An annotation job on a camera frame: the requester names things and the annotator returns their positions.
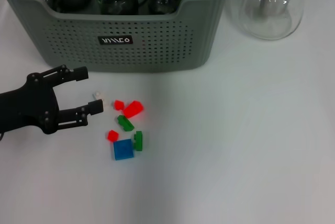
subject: building block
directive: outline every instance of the building block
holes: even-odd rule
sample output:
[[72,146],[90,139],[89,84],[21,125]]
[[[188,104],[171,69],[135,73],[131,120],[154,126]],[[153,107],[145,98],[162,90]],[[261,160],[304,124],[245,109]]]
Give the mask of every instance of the building block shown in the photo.
[[133,131],[135,128],[132,123],[123,115],[118,116],[117,121],[119,122],[119,125],[123,127],[124,131]]
[[128,105],[124,109],[123,113],[126,116],[126,118],[131,118],[131,117],[139,114],[143,110],[144,110],[144,107],[140,102],[133,101],[133,102],[130,103],[130,105]]
[[138,152],[143,151],[143,134],[142,131],[136,131],[136,134],[134,135],[134,149]]
[[93,97],[95,100],[101,99],[103,101],[104,109],[108,109],[110,107],[110,102],[103,93],[96,92],[93,94]]
[[125,160],[134,158],[131,139],[116,141],[114,145],[115,160]]
[[110,142],[115,142],[119,139],[119,134],[116,132],[116,131],[110,131],[108,133],[108,137],[107,139],[110,141]]
[[125,103],[119,100],[114,101],[114,109],[123,110],[125,108]]

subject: basket label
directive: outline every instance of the basket label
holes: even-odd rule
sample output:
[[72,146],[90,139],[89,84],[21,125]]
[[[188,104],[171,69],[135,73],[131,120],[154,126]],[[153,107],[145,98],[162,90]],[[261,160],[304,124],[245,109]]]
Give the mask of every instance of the basket label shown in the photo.
[[98,37],[101,45],[133,44],[131,36]]

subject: glass jar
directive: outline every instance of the glass jar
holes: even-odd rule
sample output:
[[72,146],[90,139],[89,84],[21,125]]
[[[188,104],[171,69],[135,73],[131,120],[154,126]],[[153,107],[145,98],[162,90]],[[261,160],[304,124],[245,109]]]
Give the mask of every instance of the glass jar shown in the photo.
[[253,36],[276,40],[298,28],[303,12],[304,0],[244,0],[239,19]]

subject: small white piece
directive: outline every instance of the small white piece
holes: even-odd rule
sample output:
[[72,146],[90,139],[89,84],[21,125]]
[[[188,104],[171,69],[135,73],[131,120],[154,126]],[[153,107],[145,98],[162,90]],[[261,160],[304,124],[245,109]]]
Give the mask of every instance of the small white piece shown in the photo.
[[95,100],[101,99],[103,101],[104,109],[107,109],[110,107],[110,102],[106,99],[106,96],[101,92],[96,92],[93,94],[93,97]]

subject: white table surface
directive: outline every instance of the white table surface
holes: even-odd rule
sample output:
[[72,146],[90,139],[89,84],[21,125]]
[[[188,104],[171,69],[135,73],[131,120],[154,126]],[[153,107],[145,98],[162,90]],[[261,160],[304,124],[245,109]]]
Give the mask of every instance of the white table surface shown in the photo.
[[[142,101],[134,159],[112,158],[114,110],[50,136],[6,133],[0,223],[335,223],[335,2],[306,0],[300,27],[279,41],[245,35],[228,4],[199,69],[90,73],[55,89],[61,109],[96,90]],[[49,68],[0,0],[0,93]]]

